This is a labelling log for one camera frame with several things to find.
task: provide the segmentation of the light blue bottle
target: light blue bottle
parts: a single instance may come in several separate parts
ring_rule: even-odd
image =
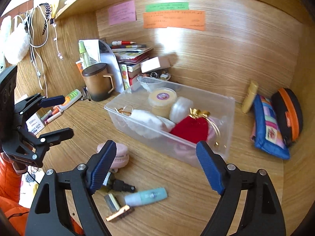
[[[167,198],[165,188],[156,188],[125,196],[126,205],[130,207],[151,204]]]

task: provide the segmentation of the silver screw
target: silver screw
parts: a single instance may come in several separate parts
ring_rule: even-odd
[[[228,170],[235,170],[236,167],[235,167],[234,164],[228,164],[228,165],[227,165],[227,169],[228,169]]]
[[[261,174],[262,176],[265,176],[265,175],[267,175],[267,172],[263,169],[260,169],[259,174]]]
[[[51,175],[53,172],[54,172],[53,169],[49,169],[49,170],[46,171],[46,175]]]
[[[78,170],[84,170],[86,168],[86,165],[85,164],[79,164],[77,168],[78,168]]]

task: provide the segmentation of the pink sticky note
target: pink sticky note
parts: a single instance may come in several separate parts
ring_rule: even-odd
[[[134,0],[108,8],[108,20],[110,26],[123,22],[136,21]]]

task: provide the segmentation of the sticker on container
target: sticker on container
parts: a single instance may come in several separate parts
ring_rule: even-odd
[[[170,95],[165,93],[165,92],[159,93],[157,95],[157,98],[160,100],[167,100],[167,99],[169,99],[169,97],[170,97]]]

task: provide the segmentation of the red marker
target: red marker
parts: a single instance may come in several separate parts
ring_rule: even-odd
[[[111,45],[129,45],[134,44],[135,42],[127,42],[127,41],[114,41],[111,43]]]

